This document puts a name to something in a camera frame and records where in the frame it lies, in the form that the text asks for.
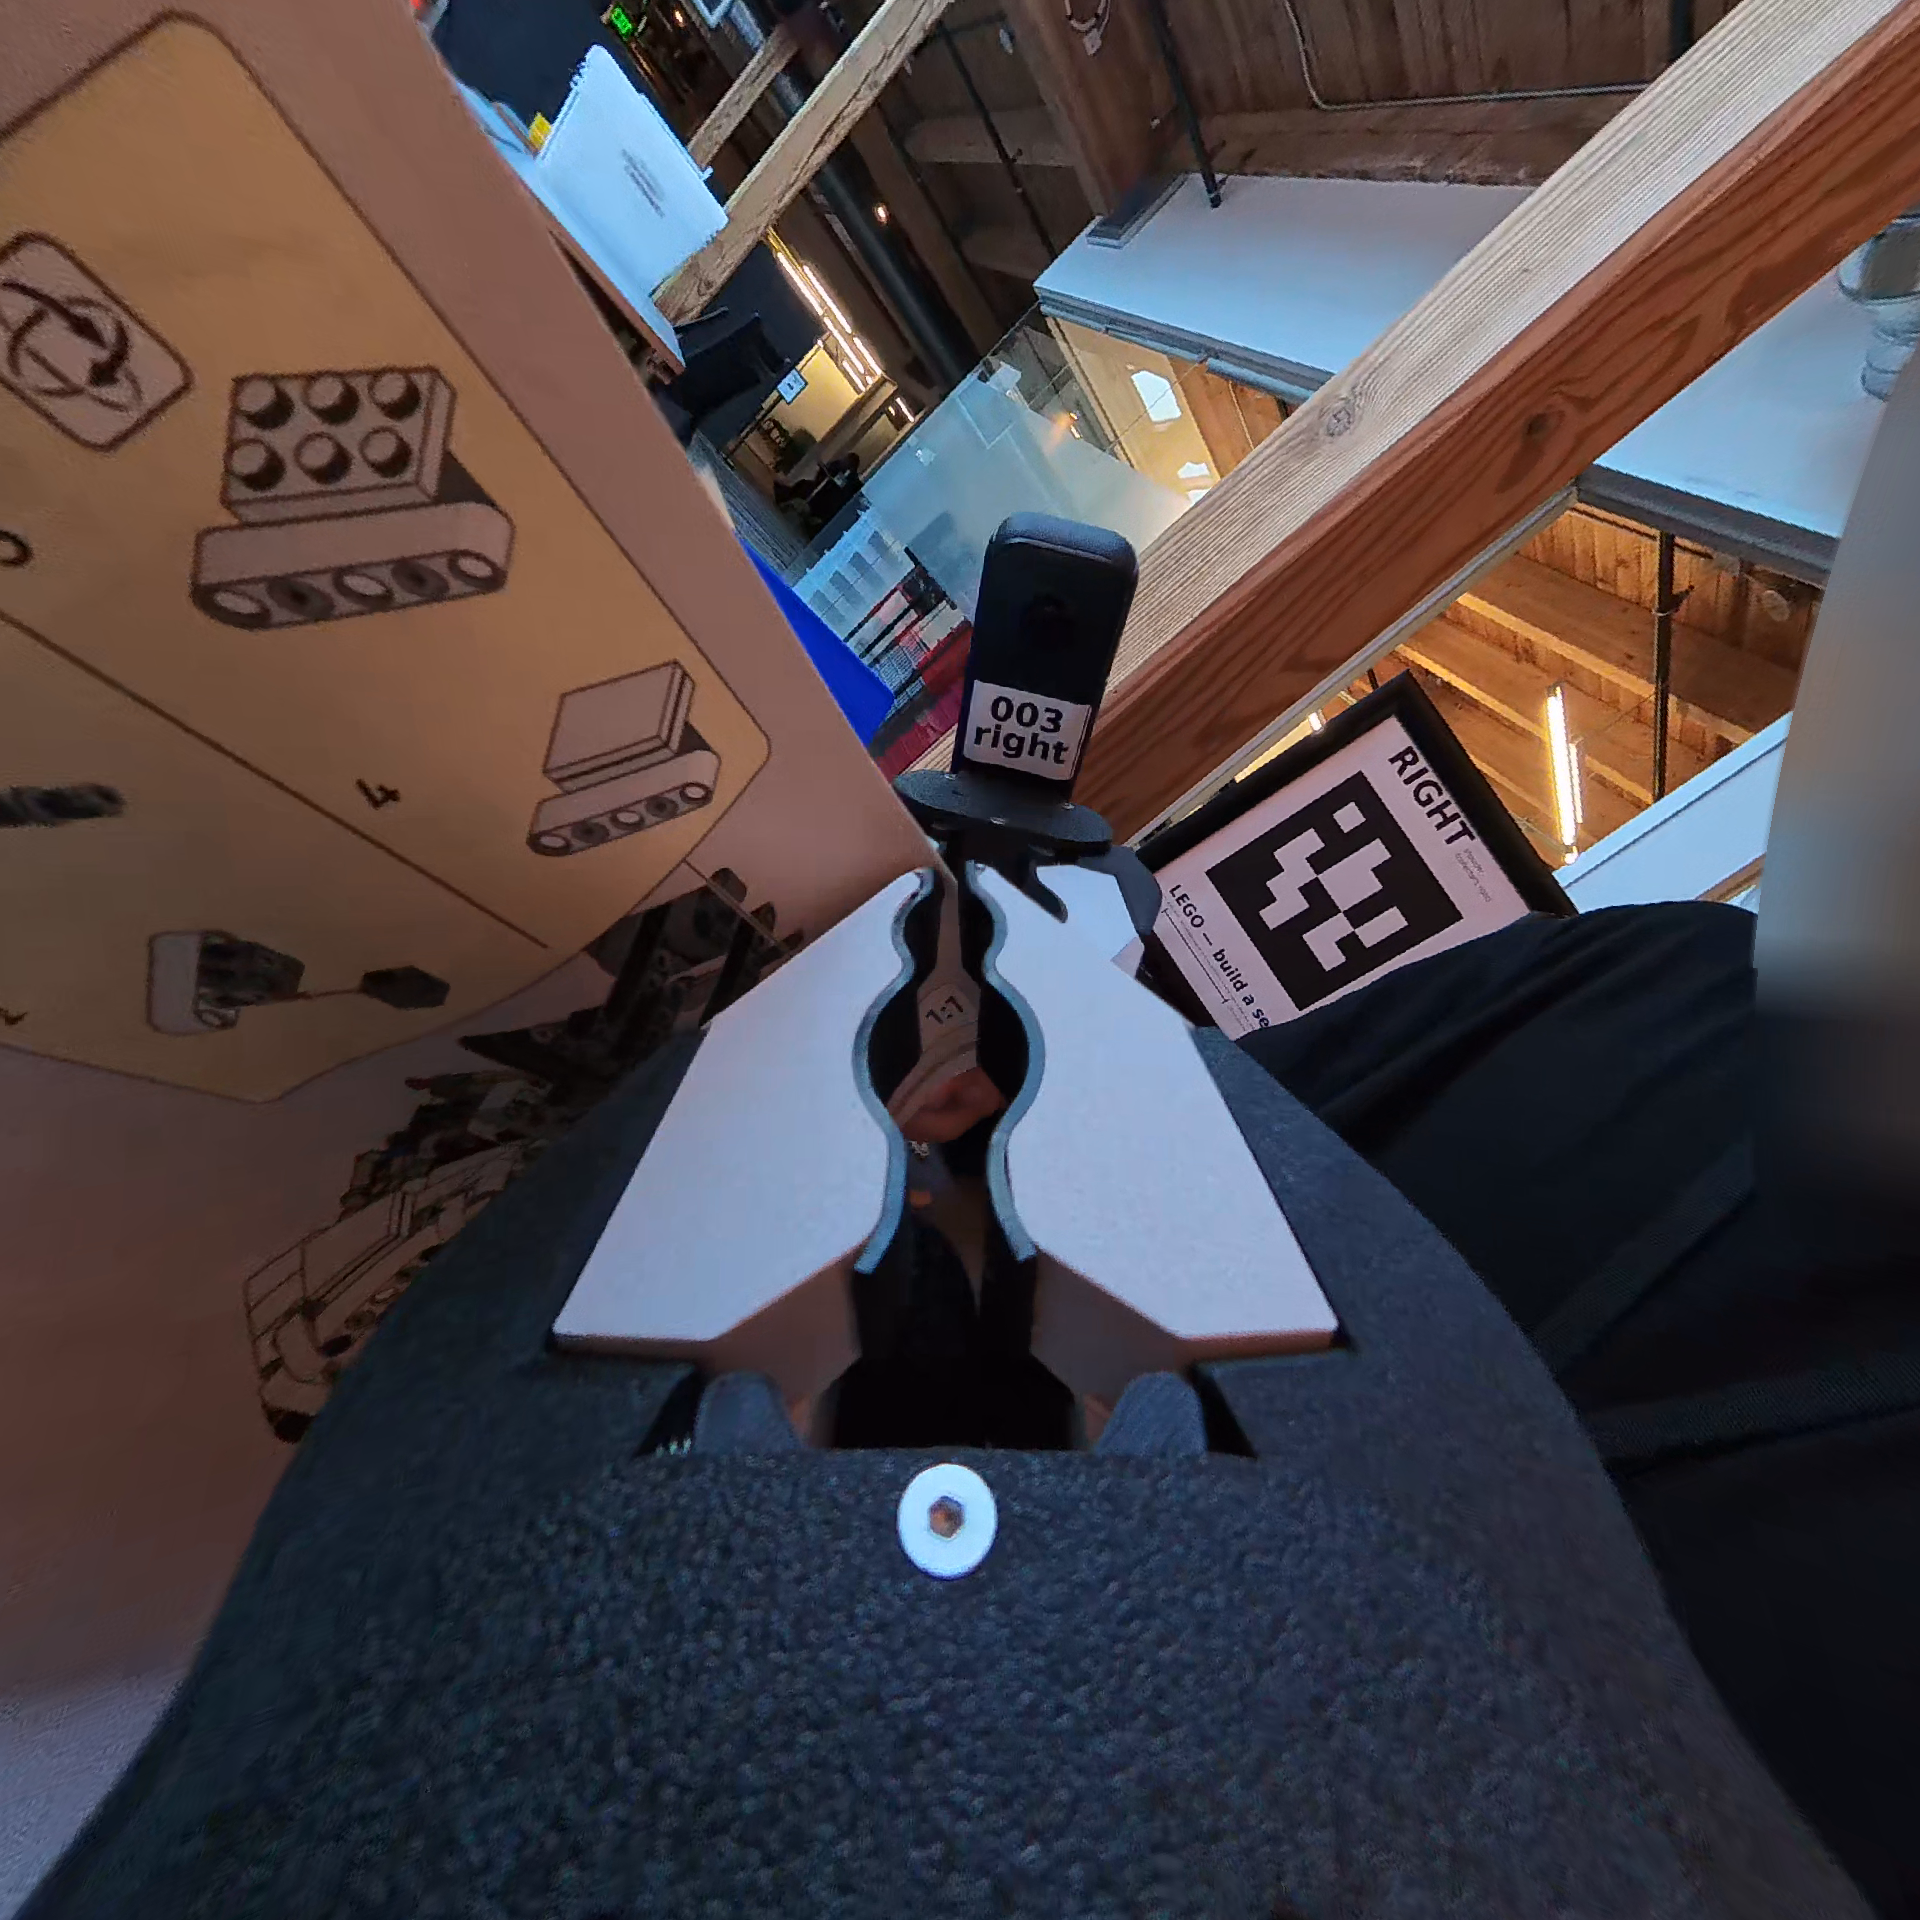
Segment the blue plastic bin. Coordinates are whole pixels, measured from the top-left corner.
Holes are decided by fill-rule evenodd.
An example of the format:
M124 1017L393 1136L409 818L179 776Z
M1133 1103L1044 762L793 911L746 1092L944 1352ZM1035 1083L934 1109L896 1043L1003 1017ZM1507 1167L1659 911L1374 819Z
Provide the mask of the blue plastic bin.
M851 732L870 748L876 733L887 722L896 695L883 677L868 666L853 648L849 648L831 625L827 625L809 602L801 599L784 576L754 548L741 539L754 569L771 593L780 615L791 633L799 639L805 657L813 663L826 684L833 704L847 720Z

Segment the person's black clothing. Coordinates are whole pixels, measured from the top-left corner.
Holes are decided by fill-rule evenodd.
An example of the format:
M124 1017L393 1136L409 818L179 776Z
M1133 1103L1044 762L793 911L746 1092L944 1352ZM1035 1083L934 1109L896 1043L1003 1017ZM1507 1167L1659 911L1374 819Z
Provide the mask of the person's black clothing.
M1916 1915L1916 1195L1789 1133L1758 929L1530 915L1238 1047L1527 1333L1742 1733Z

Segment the lego instruction booklet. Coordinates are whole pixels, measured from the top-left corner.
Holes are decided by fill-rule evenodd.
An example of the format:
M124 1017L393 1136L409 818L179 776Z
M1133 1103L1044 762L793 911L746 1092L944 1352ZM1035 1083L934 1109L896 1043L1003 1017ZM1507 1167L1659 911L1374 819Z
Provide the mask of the lego instruction booklet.
M6 1693L185 1659L414 1076L921 858L403 3L3 3L3 790Z

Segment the white curved post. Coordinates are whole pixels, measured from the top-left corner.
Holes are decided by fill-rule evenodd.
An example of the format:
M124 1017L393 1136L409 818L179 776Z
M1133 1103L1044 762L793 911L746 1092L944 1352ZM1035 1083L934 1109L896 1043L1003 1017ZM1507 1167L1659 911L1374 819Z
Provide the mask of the white curved post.
M1898 373L1789 716L1761 874L1777 991L1906 993L1918 939L1918 365Z

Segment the black framed tag sign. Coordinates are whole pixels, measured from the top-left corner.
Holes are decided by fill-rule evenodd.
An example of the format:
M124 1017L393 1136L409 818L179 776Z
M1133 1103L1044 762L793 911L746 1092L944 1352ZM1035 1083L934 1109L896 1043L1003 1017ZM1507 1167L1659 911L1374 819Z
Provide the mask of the black framed tag sign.
M1391 677L1143 836L1148 970L1232 1040L1573 902L1419 682Z

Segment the silver metal fixture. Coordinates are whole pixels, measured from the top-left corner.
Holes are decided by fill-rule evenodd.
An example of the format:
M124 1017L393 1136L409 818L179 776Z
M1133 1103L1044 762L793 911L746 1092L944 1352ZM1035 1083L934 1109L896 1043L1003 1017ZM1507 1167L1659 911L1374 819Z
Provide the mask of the silver metal fixture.
M1849 251L1836 268L1836 286L1868 316L1860 386L1884 402L1918 344L1918 206Z

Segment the person's right hand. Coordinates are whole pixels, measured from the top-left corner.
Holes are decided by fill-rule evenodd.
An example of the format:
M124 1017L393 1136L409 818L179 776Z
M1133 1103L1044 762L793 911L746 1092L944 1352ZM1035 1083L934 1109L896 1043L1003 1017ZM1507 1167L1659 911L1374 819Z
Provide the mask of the person's right hand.
M889 1116L908 1141L908 1152L927 1157L936 1145L959 1140L980 1122L992 1124L1003 1103L1006 1096L994 1077L980 1066L970 1066L920 1088L912 1099L896 1099Z

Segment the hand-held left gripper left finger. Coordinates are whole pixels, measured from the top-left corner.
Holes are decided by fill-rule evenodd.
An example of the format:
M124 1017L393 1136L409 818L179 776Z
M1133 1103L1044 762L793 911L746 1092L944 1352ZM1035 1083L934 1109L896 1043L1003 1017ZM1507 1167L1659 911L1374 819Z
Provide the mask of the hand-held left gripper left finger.
M762 1375L805 1443L837 1439L847 1371L908 1320L885 1099L920 1058L940 917L940 874L899 875L708 1022L551 1324L560 1352Z

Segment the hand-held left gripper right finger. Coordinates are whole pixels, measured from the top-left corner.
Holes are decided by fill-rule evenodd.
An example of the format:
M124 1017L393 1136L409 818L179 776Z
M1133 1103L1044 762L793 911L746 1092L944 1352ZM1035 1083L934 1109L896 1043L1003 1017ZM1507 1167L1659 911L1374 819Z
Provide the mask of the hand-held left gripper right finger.
M1137 1378L1332 1349L1335 1312L1197 1032L992 868L966 869L984 1156L1014 1343L1111 1411Z

